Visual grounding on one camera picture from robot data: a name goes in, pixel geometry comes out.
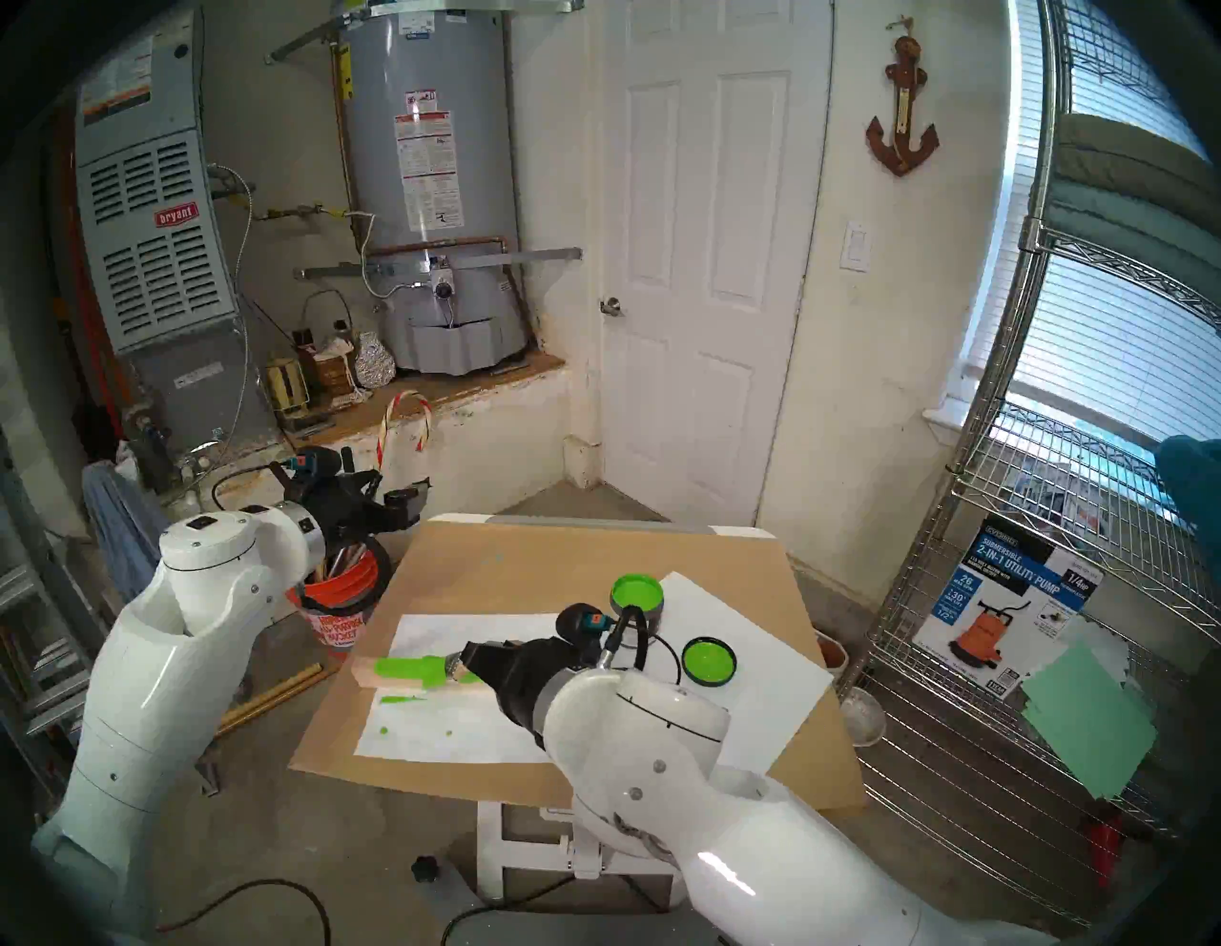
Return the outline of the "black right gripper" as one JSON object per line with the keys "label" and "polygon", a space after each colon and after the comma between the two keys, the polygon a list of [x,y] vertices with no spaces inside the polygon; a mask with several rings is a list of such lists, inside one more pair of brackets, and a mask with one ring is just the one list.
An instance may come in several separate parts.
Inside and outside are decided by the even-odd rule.
{"label": "black right gripper", "polygon": [[573,675],[595,666],[591,654],[562,637],[471,641],[464,646],[460,662],[468,674],[495,691],[503,715],[541,737],[549,699]]}

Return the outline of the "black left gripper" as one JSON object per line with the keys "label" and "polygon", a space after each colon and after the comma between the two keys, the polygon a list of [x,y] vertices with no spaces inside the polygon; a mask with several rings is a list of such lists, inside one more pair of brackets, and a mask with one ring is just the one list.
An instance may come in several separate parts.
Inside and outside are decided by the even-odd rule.
{"label": "black left gripper", "polygon": [[372,497],[380,485],[381,471],[376,469],[317,481],[317,524],[326,551],[342,551],[369,536],[411,529],[420,521],[431,488],[429,477],[383,491],[383,505]]}

